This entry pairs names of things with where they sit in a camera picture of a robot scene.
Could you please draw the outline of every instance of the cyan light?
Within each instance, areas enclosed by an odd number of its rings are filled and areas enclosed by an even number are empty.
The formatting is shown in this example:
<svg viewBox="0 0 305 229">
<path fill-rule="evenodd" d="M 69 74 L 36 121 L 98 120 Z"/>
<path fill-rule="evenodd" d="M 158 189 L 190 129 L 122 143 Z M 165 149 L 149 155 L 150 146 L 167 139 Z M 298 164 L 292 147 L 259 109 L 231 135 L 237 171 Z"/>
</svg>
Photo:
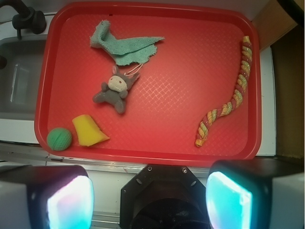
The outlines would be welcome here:
<svg viewBox="0 0 305 229">
<path fill-rule="evenodd" d="M 252 193 L 221 172 L 213 172 L 206 183 L 206 204 L 214 229 L 249 229 Z"/>
<path fill-rule="evenodd" d="M 93 184 L 78 176 L 48 199 L 50 229 L 89 229 L 93 214 Z"/>
</svg>

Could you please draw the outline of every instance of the green ball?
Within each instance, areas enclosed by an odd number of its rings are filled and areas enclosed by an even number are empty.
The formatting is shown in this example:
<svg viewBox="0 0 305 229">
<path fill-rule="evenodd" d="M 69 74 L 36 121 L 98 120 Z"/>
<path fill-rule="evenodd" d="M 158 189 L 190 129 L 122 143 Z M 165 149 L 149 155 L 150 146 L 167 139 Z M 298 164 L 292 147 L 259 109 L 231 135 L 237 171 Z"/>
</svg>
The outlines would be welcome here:
<svg viewBox="0 0 305 229">
<path fill-rule="evenodd" d="M 65 128 L 52 129 L 47 137 L 48 146 L 52 150 L 62 151 L 68 148 L 72 142 L 72 134 Z"/>
</svg>

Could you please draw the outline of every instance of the stuffed animal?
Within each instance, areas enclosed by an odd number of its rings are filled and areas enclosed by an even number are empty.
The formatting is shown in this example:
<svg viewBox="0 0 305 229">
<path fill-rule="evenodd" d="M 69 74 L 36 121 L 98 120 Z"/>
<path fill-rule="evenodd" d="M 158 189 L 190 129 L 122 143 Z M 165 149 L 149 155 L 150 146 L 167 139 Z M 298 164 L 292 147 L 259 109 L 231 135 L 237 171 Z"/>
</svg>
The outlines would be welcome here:
<svg viewBox="0 0 305 229">
<path fill-rule="evenodd" d="M 131 89 L 140 74 L 135 73 L 132 77 L 128 77 L 121 74 L 116 65 L 113 66 L 112 73 L 113 76 L 109 79 L 108 84 L 102 83 L 102 90 L 93 97 L 93 101 L 95 103 L 107 102 L 113 105 L 119 114 L 123 114 L 126 110 L 125 98 L 128 95 L 128 90 Z"/>
</svg>

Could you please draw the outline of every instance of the twisted rope toy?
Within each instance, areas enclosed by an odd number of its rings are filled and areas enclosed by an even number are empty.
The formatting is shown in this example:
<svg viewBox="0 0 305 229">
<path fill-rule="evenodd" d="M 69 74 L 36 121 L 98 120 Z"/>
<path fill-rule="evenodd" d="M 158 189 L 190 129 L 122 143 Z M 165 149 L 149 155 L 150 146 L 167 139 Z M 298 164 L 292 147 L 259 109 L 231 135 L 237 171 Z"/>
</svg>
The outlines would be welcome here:
<svg viewBox="0 0 305 229">
<path fill-rule="evenodd" d="M 235 110 L 241 105 L 243 101 L 243 95 L 247 89 L 251 65 L 252 46 L 249 36 L 244 36 L 242 46 L 241 69 L 239 71 L 233 97 L 228 103 L 224 104 L 222 107 L 209 111 L 207 115 L 202 119 L 198 128 L 197 140 L 195 142 L 195 145 L 197 147 L 201 147 L 204 144 L 209 133 L 209 128 L 217 118 L 230 114 L 233 110 Z"/>
</svg>

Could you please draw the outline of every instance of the red tray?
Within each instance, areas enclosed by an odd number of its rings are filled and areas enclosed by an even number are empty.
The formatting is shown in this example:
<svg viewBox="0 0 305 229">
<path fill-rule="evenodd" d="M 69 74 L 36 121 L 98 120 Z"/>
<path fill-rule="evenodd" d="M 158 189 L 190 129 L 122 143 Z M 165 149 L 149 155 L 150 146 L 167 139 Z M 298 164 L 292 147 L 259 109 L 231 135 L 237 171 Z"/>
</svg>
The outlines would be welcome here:
<svg viewBox="0 0 305 229">
<path fill-rule="evenodd" d="M 124 115 L 92 102 L 112 74 L 114 60 L 90 47 L 96 25 L 109 20 L 117 38 L 164 36 L 140 70 Z M 249 35 L 253 66 L 243 104 L 194 144 L 206 113 L 231 100 Z M 136 64 L 120 68 L 128 71 Z M 111 139 L 79 146 L 72 119 L 88 114 Z M 52 151 L 48 132 L 72 132 L 71 147 Z M 248 159 L 261 143 L 261 84 L 257 33 L 243 15 L 201 7 L 77 2 L 60 10 L 47 38 L 35 116 L 36 137 L 48 152 L 87 159 L 208 167 L 219 159 Z"/>
</svg>

